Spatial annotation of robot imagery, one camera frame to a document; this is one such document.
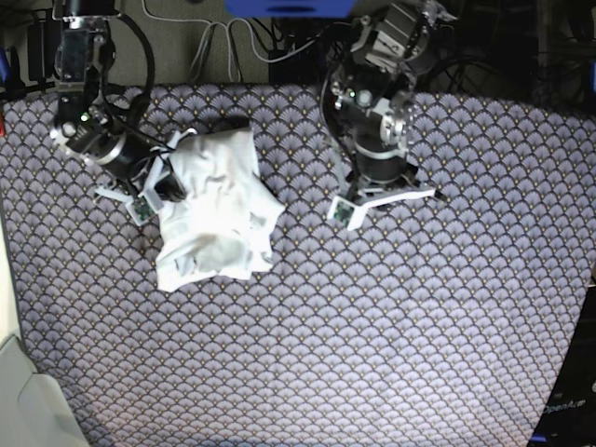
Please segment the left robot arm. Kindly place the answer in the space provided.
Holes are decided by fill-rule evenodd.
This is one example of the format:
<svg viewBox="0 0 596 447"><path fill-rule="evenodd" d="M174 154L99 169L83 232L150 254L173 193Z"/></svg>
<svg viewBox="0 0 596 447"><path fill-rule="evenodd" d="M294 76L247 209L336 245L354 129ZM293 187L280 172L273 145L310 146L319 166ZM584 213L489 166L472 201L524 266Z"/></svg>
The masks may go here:
<svg viewBox="0 0 596 447"><path fill-rule="evenodd" d="M327 216L346 230L373 209L443 198L409 160L411 127L417 81L437 62L436 32L456 19L439 1L394 1L352 21L319 98L339 184Z"/></svg>

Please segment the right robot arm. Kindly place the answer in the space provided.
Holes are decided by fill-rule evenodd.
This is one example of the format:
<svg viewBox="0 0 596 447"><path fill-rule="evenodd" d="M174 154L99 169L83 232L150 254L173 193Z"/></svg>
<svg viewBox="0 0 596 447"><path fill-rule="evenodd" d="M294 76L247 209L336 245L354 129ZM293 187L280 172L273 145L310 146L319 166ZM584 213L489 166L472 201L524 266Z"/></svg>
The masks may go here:
<svg viewBox="0 0 596 447"><path fill-rule="evenodd" d="M98 186L96 195L121 203L135 224L144 225L166 202L185 199L169 158L196 130L177 131L167 142L140 130L155 84L155 55L145 33L114 2L57 1L52 18L61 23L61 42L55 57L58 108L51 140L67 156L105 171L110 181ZM126 109L107 98L115 62L112 19L136 35L147 65L144 88Z"/></svg>

